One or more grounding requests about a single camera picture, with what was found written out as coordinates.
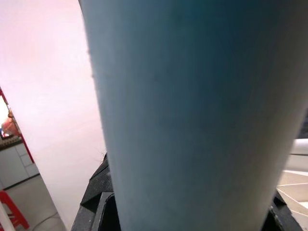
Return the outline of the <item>orange pot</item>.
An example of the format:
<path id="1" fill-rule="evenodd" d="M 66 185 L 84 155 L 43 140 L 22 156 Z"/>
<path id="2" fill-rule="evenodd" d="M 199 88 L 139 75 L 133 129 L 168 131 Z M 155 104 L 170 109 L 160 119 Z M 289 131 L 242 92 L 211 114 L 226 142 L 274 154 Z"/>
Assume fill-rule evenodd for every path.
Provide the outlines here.
<path id="1" fill-rule="evenodd" d="M 19 135 L 18 128 L 16 127 L 14 120 L 10 117 L 6 118 L 6 120 L 2 123 L 1 129 L 4 132 L 4 134 L 14 135 L 14 136 Z"/>

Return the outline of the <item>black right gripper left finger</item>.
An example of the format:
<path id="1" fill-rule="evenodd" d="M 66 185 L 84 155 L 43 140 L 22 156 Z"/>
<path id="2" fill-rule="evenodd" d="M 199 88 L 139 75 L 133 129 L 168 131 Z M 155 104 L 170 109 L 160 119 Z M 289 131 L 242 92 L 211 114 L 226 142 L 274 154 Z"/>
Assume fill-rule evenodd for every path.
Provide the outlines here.
<path id="1" fill-rule="evenodd" d="M 108 158 L 89 179 L 71 231 L 120 231 Z"/>

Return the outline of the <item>white plastic table leg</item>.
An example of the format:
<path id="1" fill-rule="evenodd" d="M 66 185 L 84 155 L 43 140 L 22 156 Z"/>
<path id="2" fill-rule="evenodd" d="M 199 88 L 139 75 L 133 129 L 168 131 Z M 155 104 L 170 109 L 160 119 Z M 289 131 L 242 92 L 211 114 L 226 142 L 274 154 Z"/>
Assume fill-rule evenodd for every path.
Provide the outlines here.
<path id="1" fill-rule="evenodd" d="M 308 110 L 308 0 L 80 0 L 122 231 L 261 231 Z"/>

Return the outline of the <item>red plastic stool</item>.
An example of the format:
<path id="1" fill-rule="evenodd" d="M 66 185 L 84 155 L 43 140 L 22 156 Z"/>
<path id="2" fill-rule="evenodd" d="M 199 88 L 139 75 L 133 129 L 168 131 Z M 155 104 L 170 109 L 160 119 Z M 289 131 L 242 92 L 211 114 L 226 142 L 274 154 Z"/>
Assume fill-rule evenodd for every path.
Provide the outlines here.
<path id="1" fill-rule="evenodd" d="M 16 206 L 16 204 L 13 202 L 11 197 L 3 190 L 0 191 L 0 205 L 2 204 L 8 207 L 9 213 L 7 213 L 7 215 L 14 228 L 21 226 L 25 230 L 29 229 L 28 221 L 21 213 L 19 208 Z"/>

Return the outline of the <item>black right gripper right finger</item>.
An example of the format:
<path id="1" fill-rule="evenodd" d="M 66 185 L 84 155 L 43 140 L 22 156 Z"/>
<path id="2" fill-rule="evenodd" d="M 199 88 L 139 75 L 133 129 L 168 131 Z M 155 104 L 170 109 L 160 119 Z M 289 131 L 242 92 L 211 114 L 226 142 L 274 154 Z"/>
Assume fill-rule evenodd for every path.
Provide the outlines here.
<path id="1" fill-rule="evenodd" d="M 261 231 L 304 231 L 278 191 L 269 207 Z"/>

